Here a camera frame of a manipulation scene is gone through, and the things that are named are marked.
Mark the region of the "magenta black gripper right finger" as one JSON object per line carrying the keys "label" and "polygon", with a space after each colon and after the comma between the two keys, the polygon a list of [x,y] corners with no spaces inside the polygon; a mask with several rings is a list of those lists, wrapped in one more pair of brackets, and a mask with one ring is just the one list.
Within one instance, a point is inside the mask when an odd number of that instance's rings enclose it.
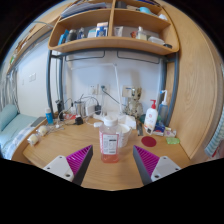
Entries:
{"label": "magenta black gripper right finger", "polygon": [[143,185],[148,185],[180,170],[169,157],[155,154],[134,145],[133,156]]}

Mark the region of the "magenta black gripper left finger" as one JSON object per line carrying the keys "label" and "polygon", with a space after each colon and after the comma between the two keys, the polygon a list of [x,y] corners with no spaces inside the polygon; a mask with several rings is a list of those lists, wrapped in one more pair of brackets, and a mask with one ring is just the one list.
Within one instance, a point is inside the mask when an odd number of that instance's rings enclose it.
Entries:
{"label": "magenta black gripper left finger", "polygon": [[89,145],[68,156],[57,156],[44,167],[44,170],[76,185],[81,185],[92,156],[93,146]]}

